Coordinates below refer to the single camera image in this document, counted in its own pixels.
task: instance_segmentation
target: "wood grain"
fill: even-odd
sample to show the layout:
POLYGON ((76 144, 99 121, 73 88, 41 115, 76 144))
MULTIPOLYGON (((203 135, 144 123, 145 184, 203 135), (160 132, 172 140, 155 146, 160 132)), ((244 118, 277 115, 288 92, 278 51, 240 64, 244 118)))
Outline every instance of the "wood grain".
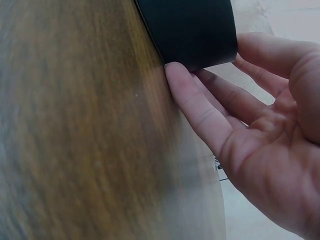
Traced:
POLYGON ((0 1, 0 239, 222 240, 210 151, 133 0, 0 1))

